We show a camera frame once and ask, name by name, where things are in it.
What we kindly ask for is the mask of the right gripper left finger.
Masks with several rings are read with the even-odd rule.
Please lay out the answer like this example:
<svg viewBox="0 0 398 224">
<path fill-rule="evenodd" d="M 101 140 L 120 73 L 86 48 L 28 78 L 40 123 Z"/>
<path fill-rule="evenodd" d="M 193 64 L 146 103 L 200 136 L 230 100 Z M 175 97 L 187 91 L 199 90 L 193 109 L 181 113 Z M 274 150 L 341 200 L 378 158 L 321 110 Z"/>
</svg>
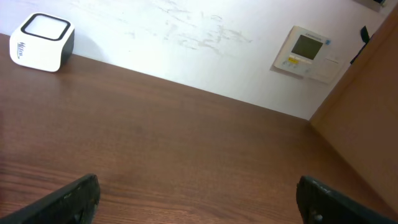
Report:
<svg viewBox="0 0 398 224">
<path fill-rule="evenodd" d="M 3 224 L 92 223 L 100 202 L 94 174 L 74 182 L 3 218 Z"/>
</svg>

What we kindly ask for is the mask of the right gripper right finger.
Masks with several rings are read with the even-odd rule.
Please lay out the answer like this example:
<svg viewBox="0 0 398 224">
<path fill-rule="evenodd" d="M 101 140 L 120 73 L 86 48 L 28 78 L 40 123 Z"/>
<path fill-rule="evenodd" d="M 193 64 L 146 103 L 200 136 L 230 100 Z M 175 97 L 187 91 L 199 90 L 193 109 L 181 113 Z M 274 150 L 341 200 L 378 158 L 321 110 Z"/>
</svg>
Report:
<svg viewBox="0 0 398 224">
<path fill-rule="evenodd" d="M 307 175 L 297 184 L 296 202 L 304 224 L 397 224 Z"/>
</svg>

